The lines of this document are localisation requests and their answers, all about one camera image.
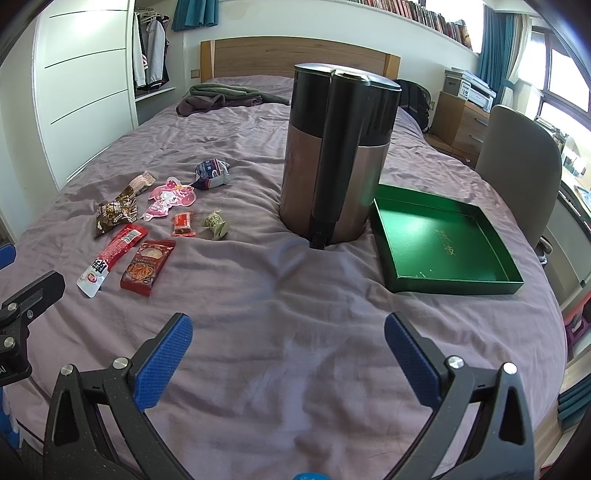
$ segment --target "kettle handle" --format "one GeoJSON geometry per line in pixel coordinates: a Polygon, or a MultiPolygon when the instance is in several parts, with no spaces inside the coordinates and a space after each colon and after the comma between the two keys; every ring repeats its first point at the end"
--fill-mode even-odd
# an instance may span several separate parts
{"type": "Polygon", "coordinates": [[[312,248],[323,250],[339,220],[368,102],[369,79],[364,75],[333,71],[326,106],[316,186],[310,214],[312,248]]]}

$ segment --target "green blanket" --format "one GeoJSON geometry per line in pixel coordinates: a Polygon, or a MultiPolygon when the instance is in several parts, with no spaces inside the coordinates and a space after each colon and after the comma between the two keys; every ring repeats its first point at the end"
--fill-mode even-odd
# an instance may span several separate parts
{"type": "Polygon", "coordinates": [[[224,85],[223,83],[200,83],[193,85],[189,89],[189,95],[214,97],[222,94],[226,100],[243,100],[253,97],[261,97],[263,103],[281,103],[289,105],[290,101],[277,95],[261,92],[255,88],[250,87],[236,87],[231,85],[224,85]]]}

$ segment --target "wall shelf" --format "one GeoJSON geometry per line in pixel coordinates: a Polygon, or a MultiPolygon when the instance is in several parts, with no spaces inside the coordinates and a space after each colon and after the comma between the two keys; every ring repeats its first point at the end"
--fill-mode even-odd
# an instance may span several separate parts
{"type": "Polygon", "coordinates": [[[150,93],[145,93],[143,95],[139,95],[139,96],[135,97],[135,101],[137,103],[137,102],[144,100],[146,98],[153,97],[154,95],[158,95],[159,93],[170,92],[171,90],[174,90],[175,88],[176,87],[167,87],[167,88],[161,88],[161,89],[155,90],[150,93]]]}

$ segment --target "purple bed sheet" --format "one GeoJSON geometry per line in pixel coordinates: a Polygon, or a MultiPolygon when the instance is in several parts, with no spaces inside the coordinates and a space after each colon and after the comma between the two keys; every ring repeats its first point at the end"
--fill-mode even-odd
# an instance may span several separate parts
{"type": "MultiPolygon", "coordinates": [[[[283,77],[217,81],[286,97],[292,87],[283,77]]],[[[541,421],[564,374],[564,327],[544,272],[501,198],[460,161],[432,149],[399,110],[381,181],[480,206],[525,284],[513,296],[392,294],[369,225],[356,241],[316,251],[281,223],[289,114],[288,106],[266,104],[181,118],[170,107],[94,159],[23,234],[16,262],[0,273],[0,298],[48,270],[66,279],[64,297],[31,325],[31,378],[6,388],[24,426],[43,438],[62,365],[84,371],[131,356],[174,312],[192,318],[193,343],[147,413],[195,478],[271,480],[306,471],[382,478],[430,414],[385,343],[384,319],[393,311],[469,365],[514,362],[534,427],[541,421]],[[221,210],[231,224],[228,237],[177,238],[150,298],[119,286],[133,249],[87,298],[76,280],[118,231],[93,238],[97,205],[144,170],[157,184],[168,176],[190,183],[195,165],[214,157],[230,164],[232,181],[197,192],[191,208],[197,219],[221,210]]],[[[147,206],[144,193],[139,212],[147,206]]],[[[170,239],[170,216],[138,223],[150,230],[147,238],[170,239]]],[[[473,415],[466,415],[441,471],[458,455],[473,415]]],[[[117,432],[113,438],[123,450],[117,432]]]]}

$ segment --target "red snack package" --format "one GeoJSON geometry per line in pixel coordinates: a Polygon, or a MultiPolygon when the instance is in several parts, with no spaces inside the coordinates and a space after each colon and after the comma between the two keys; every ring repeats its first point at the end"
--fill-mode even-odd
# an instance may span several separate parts
{"type": "Polygon", "coordinates": [[[146,240],[121,277],[121,288],[150,296],[154,281],[173,251],[174,240],[146,240]]]}
{"type": "Polygon", "coordinates": [[[125,225],[98,258],[91,263],[90,267],[84,271],[76,285],[90,298],[94,297],[117,260],[147,233],[148,231],[142,226],[133,223],[125,225]]]}
{"type": "Polygon", "coordinates": [[[196,236],[197,232],[191,228],[193,211],[177,213],[174,216],[174,230],[170,236],[196,236]]]}

